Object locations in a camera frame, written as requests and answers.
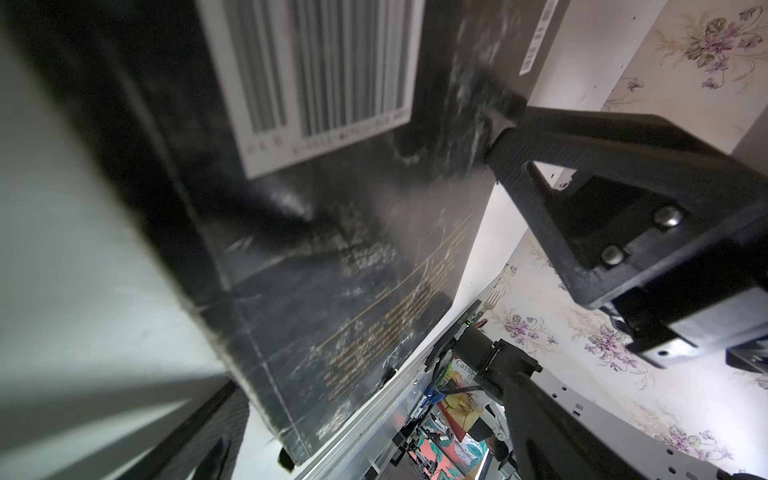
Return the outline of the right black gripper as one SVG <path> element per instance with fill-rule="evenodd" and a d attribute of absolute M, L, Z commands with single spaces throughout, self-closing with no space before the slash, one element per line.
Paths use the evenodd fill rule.
<path fill-rule="evenodd" d="M 574 301 L 614 299 L 631 353 L 767 373 L 764 176 L 658 116 L 544 108 L 485 160 Z"/>

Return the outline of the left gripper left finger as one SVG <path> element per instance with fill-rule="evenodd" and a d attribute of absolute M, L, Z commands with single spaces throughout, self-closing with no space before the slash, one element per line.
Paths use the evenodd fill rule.
<path fill-rule="evenodd" d="M 228 382 L 122 479 L 230 479 L 249 418 L 249 401 Z"/>

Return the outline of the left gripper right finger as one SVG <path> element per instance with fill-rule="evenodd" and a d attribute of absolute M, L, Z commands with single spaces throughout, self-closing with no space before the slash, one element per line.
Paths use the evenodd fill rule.
<path fill-rule="evenodd" d="M 503 401 L 521 478 L 643 477 L 530 378 L 509 378 Z"/>

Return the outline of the black paperback book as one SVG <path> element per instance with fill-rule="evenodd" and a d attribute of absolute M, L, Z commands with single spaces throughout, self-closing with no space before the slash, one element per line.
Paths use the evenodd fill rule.
<path fill-rule="evenodd" d="M 5 1 L 286 456 L 451 308 L 564 1 Z"/>

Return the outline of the aluminium mounting rail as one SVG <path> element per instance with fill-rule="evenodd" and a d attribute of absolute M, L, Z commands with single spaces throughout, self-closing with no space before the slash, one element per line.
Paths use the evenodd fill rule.
<path fill-rule="evenodd" d="M 613 449 L 617 440 L 605 443 L 598 438 L 582 424 L 582 407 L 567 409 L 557 402 L 566 387 L 550 393 L 534 384 L 531 377 L 542 367 L 533 357 L 505 340 L 491 341 L 467 322 L 479 305 L 471 304 L 434 343 L 425 368 L 437 382 L 445 354 L 469 364 L 476 376 L 464 390 L 484 393 L 505 407 L 502 430 L 523 479 L 659 479 L 661 473 L 641 469 L 659 467 L 673 477 L 683 471 L 672 465 L 674 452 L 664 444 L 659 446 L 664 451 L 659 460 L 626 459 Z"/>

